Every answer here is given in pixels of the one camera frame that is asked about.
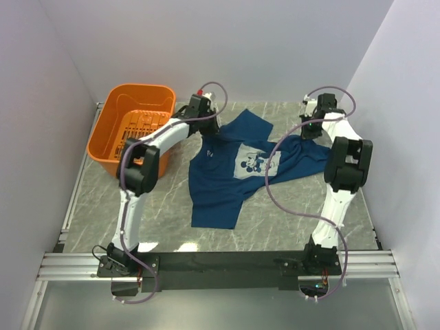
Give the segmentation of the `blue Mickey Mouse t-shirt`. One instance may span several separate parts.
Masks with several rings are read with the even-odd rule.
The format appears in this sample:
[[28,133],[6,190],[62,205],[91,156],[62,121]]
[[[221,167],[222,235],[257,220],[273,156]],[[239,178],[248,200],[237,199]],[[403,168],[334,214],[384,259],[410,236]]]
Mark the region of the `blue Mickey Mouse t-shirt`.
[[219,134],[203,138],[188,171],[192,227],[231,230],[243,202],[266,182],[300,179],[325,169],[328,147],[298,135],[277,145],[268,140],[272,128],[245,109]]

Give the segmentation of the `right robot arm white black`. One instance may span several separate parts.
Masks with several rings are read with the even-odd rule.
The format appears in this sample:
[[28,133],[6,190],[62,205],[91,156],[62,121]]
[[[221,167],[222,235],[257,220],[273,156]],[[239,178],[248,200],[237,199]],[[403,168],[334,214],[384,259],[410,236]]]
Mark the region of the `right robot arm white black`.
[[301,267],[306,275],[340,274],[340,232],[351,202],[367,181],[373,143],[355,132],[332,93],[322,93],[316,99],[306,95],[302,103],[301,138],[313,140],[326,133],[331,149],[324,168],[324,206],[305,246]]

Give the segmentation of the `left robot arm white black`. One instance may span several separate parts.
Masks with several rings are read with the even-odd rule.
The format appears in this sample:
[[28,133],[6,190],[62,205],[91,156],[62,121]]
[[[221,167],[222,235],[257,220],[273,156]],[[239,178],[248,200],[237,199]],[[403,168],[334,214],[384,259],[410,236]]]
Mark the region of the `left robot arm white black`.
[[120,183],[118,224],[106,248],[108,260],[121,276],[132,275],[140,263],[137,253],[142,207],[159,179],[160,157],[196,132],[202,135],[218,133],[219,112],[214,93],[194,94],[162,128],[145,137],[127,140],[117,172]]

